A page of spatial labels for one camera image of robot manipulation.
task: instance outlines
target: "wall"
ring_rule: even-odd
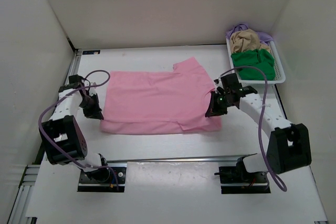
[[[286,0],[49,0],[76,48],[223,43],[247,21],[270,31]]]
[[[290,0],[272,30],[287,80],[279,85],[288,118],[310,131],[311,168],[336,223],[335,0]]]
[[[73,55],[52,11],[47,0],[0,0],[2,222],[41,143],[39,113],[56,100]]]

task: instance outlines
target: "pink cloth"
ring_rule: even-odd
[[[102,131],[172,134],[218,131],[219,116],[206,118],[213,81],[195,58],[173,72],[111,72]]]

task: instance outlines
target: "pile of clothes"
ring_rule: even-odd
[[[226,38],[229,39],[235,67],[253,66],[263,71],[267,80],[275,78],[274,58],[267,45],[273,40],[270,35],[262,31],[255,32],[249,29],[246,23],[241,23],[227,31]],[[259,71],[249,68],[240,69],[239,75],[242,80],[264,79]]]

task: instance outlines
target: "white basket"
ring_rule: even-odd
[[[226,46],[227,46],[227,51],[229,53],[229,60],[230,60],[230,65],[233,68],[233,62],[232,62],[232,57],[231,57],[231,50],[230,50],[230,44],[229,40],[226,39]],[[267,81],[268,84],[276,84],[276,83],[283,83],[286,80],[284,68],[282,67],[277,48],[275,47],[274,41],[270,41],[268,43],[268,46],[271,49],[271,55],[274,58],[274,71],[275,71],[275,78],[273,81]],[[246,84],[264,84],[264,81],[254,81],[254,80],[242,80],[239,76],[238,71],[236,71],[236,74],[238,76],[238,80],[240,83],[246,83]]]

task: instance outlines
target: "folded clothes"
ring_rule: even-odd
[[[172,134],[218,131],[219,116],[206,118],[214,84],[195,58],[173,72],[111,72],[102,131]]]
[[[225,36],[226,36],[227,39],[230,39],[231,35],[233,33],[237,32],[237,31],[244,31],[244,30],[247,30],[247,29],[249,29],[247,23],[240,23],[240,24],[234,26],[231,30],[227,31],[225,33]],[[273,38],[269,34],[263,32],[263,31],[257,31],[256,33],[259,36],[260,42],[263,43],[263,44],[267,44],[270,41],[273,41]]]
[[[274,58],[265,49],[255,49],[246,52],[236,52],[231,55],[235,67],[253,66],[259,68],[266,75],[267,80],[275,78]],[[263,80],[262,74],[250,68],[243,68],[239,71],[242,80]]]
[[[257,33],[251,29],[233,33],[229,43],[231,53],[255,49],[266,49],[268,52],[271,52],[269,46],[260,43]]]

